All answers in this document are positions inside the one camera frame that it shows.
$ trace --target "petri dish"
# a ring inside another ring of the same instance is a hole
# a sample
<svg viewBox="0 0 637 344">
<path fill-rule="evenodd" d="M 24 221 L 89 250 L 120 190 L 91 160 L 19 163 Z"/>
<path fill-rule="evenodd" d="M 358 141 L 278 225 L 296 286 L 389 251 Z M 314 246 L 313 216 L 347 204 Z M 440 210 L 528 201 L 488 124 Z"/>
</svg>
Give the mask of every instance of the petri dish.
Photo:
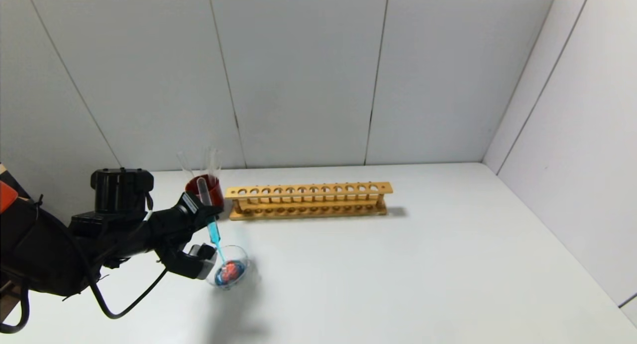
<svg viewBox="0 0 637 344">
<path fill-rule="evenodd" d="M 227 290 L 243 279 L 250 267 L 250 258 L 239 246 L 222 246 L 220 252 L 216 253 L 214 267 L 206 281 L 213 287 Z"/>
</svg>

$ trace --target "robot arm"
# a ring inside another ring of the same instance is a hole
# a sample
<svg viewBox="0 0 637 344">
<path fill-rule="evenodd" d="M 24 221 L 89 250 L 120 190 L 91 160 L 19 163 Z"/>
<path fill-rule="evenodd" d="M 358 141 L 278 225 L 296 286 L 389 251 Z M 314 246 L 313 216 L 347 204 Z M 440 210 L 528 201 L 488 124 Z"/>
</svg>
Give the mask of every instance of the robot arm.
<svg viewBox="0 0 637 344">
<path fill-rule="evenodd" d="M 207 277 L 216 249 L 201 244 L 189 253 L 183 250 L 193 233 L 216 219 L 223 208 L 204 206 L 196 195 L 184 192 L 172 208 L 152 212 L 153 177 L 141 169 L 98 170 L 91 176 L 91 187 L 96 190 L 95 210 L 73 216 L 68 228 L 33 202 L 18 199 L 4 209 L 0 226 L 3 280 L 20 285 L 25 295 L 30 289 L 72 296 L 91 287 L 102 311 L 116 319 L 139 303 L 167 271 L 188 278 Z M 166 270 L 127 310 L 112 314 L 96 284 L 100 269 L 103 265 L 117 268 L 131 256 L 148 251 L 157 253 Z M 28 316 L 28 299 L 26 305 Z M 6 331 L 16 330 L 3 324 L 2 332 Z"/>
</svg>

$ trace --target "white surface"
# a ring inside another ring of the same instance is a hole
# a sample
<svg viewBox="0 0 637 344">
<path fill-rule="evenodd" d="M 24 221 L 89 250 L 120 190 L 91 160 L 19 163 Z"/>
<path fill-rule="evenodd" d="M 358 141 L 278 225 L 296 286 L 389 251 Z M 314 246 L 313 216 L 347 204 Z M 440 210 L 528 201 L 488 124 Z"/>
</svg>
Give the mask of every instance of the white surface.
<svg viewBox="0 0 637 344">
<path fill-rule="evenodd" d="M 637 300 L 633 299 L 628 302 L 628 304 L 622 308 L 622 312 L 626 314 L 626 317 L 628 317 L 637 328 Z"/>
<path fill-rule="evenodd" d="M 155 180 L 156 208 L 173 206 L 182 174 Z M 34 293 L 29 326 L 2 343 L 637 342 L 637 329 L 484 165 L 221 174 L 225 187 L 369 180 L 391 181 L 388 217 L 221 221 L 222 244 L 243 246 L 257 261 L 257 285 L 215 292 L 168 274 L 118 321 L 102 315 L 89 291 L 64 303 Z M 194 238 L 207 240 L 205 230 Z M 137 256 L 100 282 L 114 310 L 159 274 L 155 259 Z"/>
<path fill-rule="evenodd" d="M 118 167 L 29 0 L 0 0 L 0 161 L 65 223 L 93 208 L 91 173 Z"/>
<path fill-rule="evenodd" d="M 496 136 L 484 156 L 484 163 L 493 172 L 498 173 L 509 150 L 514 146 L 516 137 L 529 117 L 566 38 L 575 26 L 575 19 L 583 4 L 584 0 L 553 0 L 505 117 L 500 122 Z"/>
<path fill-rule="evenodd" d="M 245 167 L 209 0 L 34 1 L 123 166 Z"/>
<path fill-rule="evenodd" d="M 615 303 L 637 289 L 637 0 L 588 0 L 500 178 Z"/>
<path fill-rule="evenodd" d="M 367 163 L 481 161 L 552 0 L 389 0 Z"/>
<path fill-rule="evenodd" d="M 248 167 L 362 165 L 385 0 L 212 0 Z"/>
</svg>

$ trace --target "test tube rack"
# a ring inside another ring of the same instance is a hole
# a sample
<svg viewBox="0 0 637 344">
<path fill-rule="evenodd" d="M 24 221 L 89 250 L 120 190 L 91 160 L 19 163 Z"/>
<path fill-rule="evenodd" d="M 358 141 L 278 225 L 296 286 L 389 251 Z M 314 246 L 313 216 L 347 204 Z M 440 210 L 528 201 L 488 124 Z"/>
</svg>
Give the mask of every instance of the test tube rack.
<svg viewBox="0 0 637 344">
<path fill-rule="evenodd" d="M 231 220 L 386 215 L 389 182 L 230 187 Z"/>
</svg>

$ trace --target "white wall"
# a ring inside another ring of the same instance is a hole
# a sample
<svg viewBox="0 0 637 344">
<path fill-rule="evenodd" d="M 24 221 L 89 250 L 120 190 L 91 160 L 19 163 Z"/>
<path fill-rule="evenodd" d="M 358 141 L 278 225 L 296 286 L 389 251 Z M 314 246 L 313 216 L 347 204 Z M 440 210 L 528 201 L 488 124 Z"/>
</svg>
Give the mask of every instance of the white wall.
<svg viewBox="0 0 637 344">
<path fill-rule="evenodd" d="M 552 0 L 389 0 L 368 164 L 482 161 Z"/>
<path fill-rule="evenodd" d="M 119 164 L 29 0 L 0 0 L 0 44 L 0 160 L 68 223 L 93 208 L 93 171 Z"/>
<path fill-rule="evenodd" d="M 637 0 L 588 0 L 500 178 L 615 303 L 637 289 Z"/>
<path fill-rule="evenodd" d="M 34 0 L 121 164 L 245 167 L 209 0 Z"/>
<path fill-rule="evenodd" d="M 362 165 L 385 0 L 212 0 L 248 167 Z"/>
<path fill-rule="evenodd" d="M 33 1 L 98 142 L 152 170 L 211 143 L 226 168 L 480 160 L 551 2 Z"/>
<path fill-rule="evenodd" d="M 507 112 L 484 156 L 485 165 L 498 173 L 575 26 L 584 0 L 553 0 Z"/>
</svg>

